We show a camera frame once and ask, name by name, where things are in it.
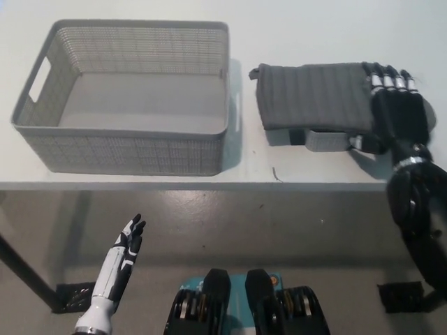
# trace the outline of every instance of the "robotic hand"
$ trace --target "robotic hand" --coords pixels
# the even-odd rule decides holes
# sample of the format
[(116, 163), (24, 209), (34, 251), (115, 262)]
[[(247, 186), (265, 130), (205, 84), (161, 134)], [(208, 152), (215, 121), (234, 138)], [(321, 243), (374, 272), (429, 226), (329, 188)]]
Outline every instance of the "robotic hand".
[(386, 192), (394, 222), (425, 281), (434, 292), (423, 297), (420, 283), (380, 286), (387, 312), (431, 311), (447, 297), (447, 173), (435, 165), (423, 98), (408, 72), (363, 64), (371, 81), (374, 134), (351, 138), (359, 150), (390, 151), (395, 173)]
[(140, 219), (140, 214), (133, 218), (108, 251), (91, 296), (91, 306), (76, 323), (74, 335), (112, 333), (111, 317), (117, 311), (141, 247), (146, 221)]

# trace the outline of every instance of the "white tabletop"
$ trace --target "white tabletop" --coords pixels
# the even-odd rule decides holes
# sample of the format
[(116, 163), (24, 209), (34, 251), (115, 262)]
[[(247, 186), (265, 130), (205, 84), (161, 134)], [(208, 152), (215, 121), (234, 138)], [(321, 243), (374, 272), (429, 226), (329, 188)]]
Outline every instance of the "white tabletop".
[[(437, 114), (430, 149), (447, 168), (447, 4), (442, 0), (0, 0), (0, 189), (380, 190), (387, 158), (272, 146), (248, 72), (283, 66), (378, 61), (405, 68)], [(239, 117), (224, 171), (214, 177), (136, 177), (50, 172), (10, 124), (17, 98), (54, 22), (69, 18), (217, 20), (230, 27)], [(281, 142), (285, 133), (276, 133)]]

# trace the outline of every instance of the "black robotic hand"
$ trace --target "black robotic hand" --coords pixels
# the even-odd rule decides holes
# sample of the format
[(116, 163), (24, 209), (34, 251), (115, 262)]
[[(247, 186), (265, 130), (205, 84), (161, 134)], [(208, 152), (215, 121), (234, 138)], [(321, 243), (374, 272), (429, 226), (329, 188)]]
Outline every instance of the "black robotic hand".
[[(447, 173), (433, 163), (427, 148), (427, 117), (414, 79), (391, 66), (363, 65), (371, 80), (370, 137), (376, 140), (363, 151), (391, 152), (394, 174), (386, 188), (391, 214), (413, 261), (435, 289), (424, 297), (420, 283), (382, 285), (382, 302), (389, 313), (431, 311), (447, 297)], [(364, 149), (358, 138), (352, 143)], [(381, 152), (368, 150), (376, 148)]]

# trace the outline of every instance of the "plastic storage basket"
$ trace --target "plastic storage basket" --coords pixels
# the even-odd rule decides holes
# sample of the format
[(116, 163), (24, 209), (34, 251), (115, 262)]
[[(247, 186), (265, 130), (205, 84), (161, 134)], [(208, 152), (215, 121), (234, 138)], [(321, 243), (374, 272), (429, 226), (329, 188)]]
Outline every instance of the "plastic storage basket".
[[(59, 21), (12, 123), (53, 172), (217, 174), (228, 45), (220, 22)], [(34, 101), (45, 58), (51, 69)]]

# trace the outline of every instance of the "gray floor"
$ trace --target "gray floor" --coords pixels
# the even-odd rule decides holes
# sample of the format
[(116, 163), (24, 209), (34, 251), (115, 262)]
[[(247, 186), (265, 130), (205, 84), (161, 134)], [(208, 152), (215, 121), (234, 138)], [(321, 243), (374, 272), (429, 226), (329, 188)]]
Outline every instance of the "gray floor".
[[(135, 213), (148, 221), (114, 334), (162, 334), (179, 284), (210, 267), (280, 271), (316, 291), (332, 335), (445, 334), (446, 309), (386, 315), (376, 285), (420, 280), (380, 193), (7, 192), (0, 233), (43, 278), (93, 281)], [(70, 334), (0, 264), (1, 334)]]

